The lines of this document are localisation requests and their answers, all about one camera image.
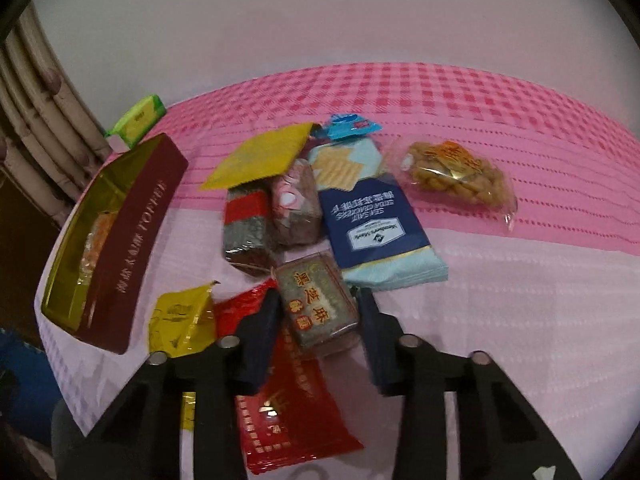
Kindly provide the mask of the yellow foil snack packet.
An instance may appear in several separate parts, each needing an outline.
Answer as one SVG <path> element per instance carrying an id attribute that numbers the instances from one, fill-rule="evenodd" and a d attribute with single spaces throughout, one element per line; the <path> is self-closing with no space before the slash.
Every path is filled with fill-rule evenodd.
<path id="1" fill-rule="evenodd" d="M 201 352 L 216 340 L 216 281 L 180 292 L 166 292 L 157 299 L 148 324 L 149 352 L 165 352 L 181 358 Z"/>

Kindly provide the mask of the red snack packet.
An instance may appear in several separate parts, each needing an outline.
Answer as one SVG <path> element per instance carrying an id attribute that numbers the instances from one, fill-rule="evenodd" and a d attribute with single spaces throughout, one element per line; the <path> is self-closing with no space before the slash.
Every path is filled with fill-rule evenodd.
<path id="1" fill-rule="evenodd" d="M 254 396 L 238 396 L 236 411 L 252 474 L 363 449 L 347 429 L 319 361 L 302 356 L 286 325 L 274 343 L 266 382 Z"/>

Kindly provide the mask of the brown sesame cake packet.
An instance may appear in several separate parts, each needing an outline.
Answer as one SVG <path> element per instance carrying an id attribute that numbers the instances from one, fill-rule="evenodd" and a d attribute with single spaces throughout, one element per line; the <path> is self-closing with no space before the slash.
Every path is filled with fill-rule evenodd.
<path id="1" fill-rule="evenodd" d="M 358 344 L 357 306 L 329 252 L 289 261 L 272 276 L 301 352 L 329 356 Z"/>

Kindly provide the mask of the blue cracker packet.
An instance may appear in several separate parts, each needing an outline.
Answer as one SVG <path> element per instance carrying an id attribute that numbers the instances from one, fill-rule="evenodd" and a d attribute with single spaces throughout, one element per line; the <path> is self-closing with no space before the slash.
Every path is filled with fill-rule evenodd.
<path id="1" fill-rule="evenodd" d="M 318 145 L 309 162 L 347 285 L 393 290 L 448 280 L 448 266 L 371 139 Z"/>

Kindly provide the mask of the grey red-band snack bar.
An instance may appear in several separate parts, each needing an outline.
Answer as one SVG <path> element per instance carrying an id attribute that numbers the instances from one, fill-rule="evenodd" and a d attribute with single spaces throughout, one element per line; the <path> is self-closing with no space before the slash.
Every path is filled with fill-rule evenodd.
<path id="1" fill-rule="evenodd" d="M 267 275 L 279 264 L 271 197 L 262 182 L 228 189 L 222 253 L 236 270 L 251 276 Z"/>

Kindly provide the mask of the pink brown snack bar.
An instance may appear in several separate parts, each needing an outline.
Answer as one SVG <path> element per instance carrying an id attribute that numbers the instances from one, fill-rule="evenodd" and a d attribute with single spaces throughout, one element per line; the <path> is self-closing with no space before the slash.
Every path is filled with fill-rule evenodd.
<path id="1" fill-rule="evenodd" d="M 271 182 L 273 224 L 279 243 L 307 246 L 321 236 L 322 210 L 314 170 L 306 159 L 295 159 Z"/>

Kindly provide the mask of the fried twist snack bag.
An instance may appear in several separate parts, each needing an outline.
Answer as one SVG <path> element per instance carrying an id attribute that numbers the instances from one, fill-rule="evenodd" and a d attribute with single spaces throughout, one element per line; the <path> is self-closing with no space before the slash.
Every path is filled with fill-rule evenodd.
<path id="1" fill-rule="evenodd" d="M 393 144 L 384 162 L 414 200 L 514 229 L 518 198 L 512 179 L 490 158 L 451 140 L 417 140 Z"/>

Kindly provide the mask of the small blue candy wrapper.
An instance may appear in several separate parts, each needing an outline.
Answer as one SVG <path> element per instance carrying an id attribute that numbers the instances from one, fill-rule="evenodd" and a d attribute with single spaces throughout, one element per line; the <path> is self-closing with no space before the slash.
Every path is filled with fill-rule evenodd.
<path id="1" fill-rule="evenodd" d="M 341 141 L 353 136 L 367 136 L 381 129 L 377 122 L 359 114 L 333 114 L 321 127 L 320 136 L 330 141 Z"/>

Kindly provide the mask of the orange long snack bag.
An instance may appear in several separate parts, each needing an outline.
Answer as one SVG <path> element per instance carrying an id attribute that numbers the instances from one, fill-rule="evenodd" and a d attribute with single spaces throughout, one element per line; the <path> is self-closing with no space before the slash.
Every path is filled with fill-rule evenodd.
<path id="1" fill-rule="evenodd" d="M 117 215 L 117 211 L 102 211 L 96 217 L 96 221 L 93 222 L 86 238 L 84 252 L 80 260 L 78 285 L 88 285 L 90 283 L 92 274 L 94 270 L 96 270 L 102 249 Z"/>

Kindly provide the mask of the red gold toffee tin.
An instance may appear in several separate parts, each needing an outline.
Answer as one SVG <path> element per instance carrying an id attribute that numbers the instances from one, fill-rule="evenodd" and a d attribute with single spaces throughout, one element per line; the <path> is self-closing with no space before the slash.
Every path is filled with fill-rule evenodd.
<path id="1" fill-rule="evenodd" d="M 116 354 L 129 347 L 139 292 L 188 161 L 160 133 L 106 164 L 88 186 L 55 251 L 42 314 L 74 338 Z M 88 233 L 102 211 L 118 215 L 88 285 L 78 285 Z"/>

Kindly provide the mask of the green tissue box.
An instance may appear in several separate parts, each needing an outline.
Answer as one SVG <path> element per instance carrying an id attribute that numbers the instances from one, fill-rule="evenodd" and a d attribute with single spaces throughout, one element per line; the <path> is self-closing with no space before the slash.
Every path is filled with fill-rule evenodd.
<path id="1" fill-rule="evenodd" d="M 108 146 L 115 153 L 132 150 L 166 115 L 166 107 L 157 94 L 150 94 L 123 114 L 105 133 Z"/>

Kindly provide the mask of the beige patterned curtain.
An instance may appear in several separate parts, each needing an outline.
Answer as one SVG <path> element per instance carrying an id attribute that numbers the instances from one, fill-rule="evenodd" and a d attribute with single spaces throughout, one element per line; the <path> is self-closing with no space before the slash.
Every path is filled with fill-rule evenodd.
<path id="1" fill-rule="evenodd" d="M 62 226 L 111 152 L 29 4 L 1 40 L 1 170 Z"/>

